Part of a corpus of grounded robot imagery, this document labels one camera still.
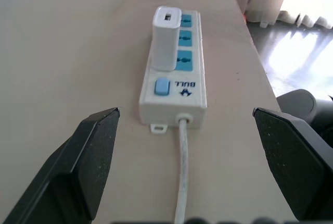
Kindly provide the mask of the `white power strip blue sockets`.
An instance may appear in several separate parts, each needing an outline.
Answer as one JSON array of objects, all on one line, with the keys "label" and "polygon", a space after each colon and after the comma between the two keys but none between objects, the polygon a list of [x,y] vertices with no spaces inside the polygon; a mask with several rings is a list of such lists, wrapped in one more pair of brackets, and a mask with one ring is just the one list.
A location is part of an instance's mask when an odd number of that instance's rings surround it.
[{"label": "white power strip blue sockets", "polygon": [[138,108],[141,122],[154,134],[177,128],[181,119],[200,128],[208,106],[200,13],[182,13],[175,70],[157,71],[148,56]]}]

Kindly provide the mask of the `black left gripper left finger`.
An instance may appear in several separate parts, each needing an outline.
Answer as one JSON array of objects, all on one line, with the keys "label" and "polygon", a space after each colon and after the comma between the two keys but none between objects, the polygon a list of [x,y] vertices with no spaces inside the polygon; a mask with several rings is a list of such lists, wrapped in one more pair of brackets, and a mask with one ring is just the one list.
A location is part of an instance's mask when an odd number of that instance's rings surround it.
[{"label": "black left gripper left finger", "polygon": [[91,224],[108,179],[120,111],[82,120],[45,161],[3,224]]}]

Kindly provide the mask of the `white usb charger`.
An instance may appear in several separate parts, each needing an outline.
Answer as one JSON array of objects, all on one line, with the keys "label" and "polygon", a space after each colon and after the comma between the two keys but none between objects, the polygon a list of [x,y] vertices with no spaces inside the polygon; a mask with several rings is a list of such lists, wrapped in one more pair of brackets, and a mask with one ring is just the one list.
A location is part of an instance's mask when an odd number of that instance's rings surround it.
[{"label": "white usb charger", "polygon": [[152,21],[151,66],[170,72],[176,67],[182,11],[176,7],[160,6]]}]

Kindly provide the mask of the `dark grey rounded robot part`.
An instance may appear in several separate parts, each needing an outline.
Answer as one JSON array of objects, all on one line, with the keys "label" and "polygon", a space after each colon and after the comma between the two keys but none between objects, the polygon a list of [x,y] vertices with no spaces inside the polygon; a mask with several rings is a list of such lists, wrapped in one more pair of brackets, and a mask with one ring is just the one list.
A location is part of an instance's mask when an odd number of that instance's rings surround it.
[{"label": "dark grey rounded robot part", "polygon": [[277,97],[280,110],[307,122],[333,148],[333,96],[298,89]]}]

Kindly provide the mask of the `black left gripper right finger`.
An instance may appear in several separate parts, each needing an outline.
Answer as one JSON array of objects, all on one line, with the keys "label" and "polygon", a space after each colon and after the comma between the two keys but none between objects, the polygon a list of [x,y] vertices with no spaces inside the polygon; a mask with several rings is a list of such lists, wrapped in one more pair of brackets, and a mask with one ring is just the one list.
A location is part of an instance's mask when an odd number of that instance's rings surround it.
[{"label": "black left gripper right finger", "polygon": [[258,107],[252,115],[270,171],[296,219],[333,224],[333,147],[290,114]]}]

